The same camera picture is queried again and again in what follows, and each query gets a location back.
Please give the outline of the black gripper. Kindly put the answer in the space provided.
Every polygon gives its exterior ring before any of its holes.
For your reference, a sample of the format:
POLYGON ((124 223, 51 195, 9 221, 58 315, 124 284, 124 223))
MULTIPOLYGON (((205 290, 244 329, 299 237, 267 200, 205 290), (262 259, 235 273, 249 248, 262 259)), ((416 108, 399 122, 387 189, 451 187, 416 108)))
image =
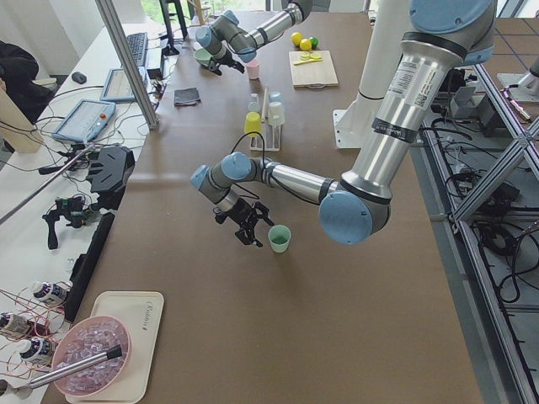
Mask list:
POLYGON ((270 210, 257 201, 250 205, 244 198, 239 197, 229 210, 224 210, 219 205, 214 209, 215 221, 223 224, 226 219, 231 219, 239 225, 235 232, 237 239, 246 246, 255 245, 261 247, 262 242, 256 238, 255 227, 258 220, 263 220, 269 226, 275 223, 270 219, 270 210))
POLYGON ((228 66, 234 68, 236 61, 230 55, 224 55, 223 57, 211 56, 208 61, 208 70, 215 73, 217 76, 222 74, 221 66, 228 66))

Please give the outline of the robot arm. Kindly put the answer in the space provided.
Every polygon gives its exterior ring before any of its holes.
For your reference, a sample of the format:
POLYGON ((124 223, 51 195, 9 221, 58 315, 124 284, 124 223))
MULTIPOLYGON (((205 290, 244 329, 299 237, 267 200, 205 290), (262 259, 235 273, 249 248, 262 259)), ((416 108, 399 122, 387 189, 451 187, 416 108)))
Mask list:
POLYGON ((221 75, 220 66, 229 66, 244 73, 244 66, 232 54, 248 63, 257 55, 262 46, 278 39, 296 24, 304 22, 312 11, 312 1, 289 1, 287 6, 275 16, 251 30, 239 26, 237 16, 225 11, 213 23, 197 29, 197 42, 210 54, 208 70, 221 75))
POLYGON ((232 190, 251 181, 315 204, 323 230, 336 242, 353 245, 380 231, 390 216, 391 182, 447 73, 492 55, 493 1, 395 1, 391 9, 392 27, 377 21, 369 45, 383 55, 386 93, 353 167, 340 179, 239 151, 192 174, 191 184, 216 207, 216 220, 237 223, 244 244, 255 243, 256 223, 266 216, 261 204, 251 205, 232 190))

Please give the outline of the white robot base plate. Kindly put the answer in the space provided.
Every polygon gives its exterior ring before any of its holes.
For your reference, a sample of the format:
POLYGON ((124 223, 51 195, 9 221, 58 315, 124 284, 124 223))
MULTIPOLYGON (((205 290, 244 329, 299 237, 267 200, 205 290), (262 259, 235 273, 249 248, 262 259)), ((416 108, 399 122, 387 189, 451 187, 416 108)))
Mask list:
POLYGON ((355 113, 348 109, 333 111, 335 144, 338 149, 361 149, 362 139, 355 131, 355 113))

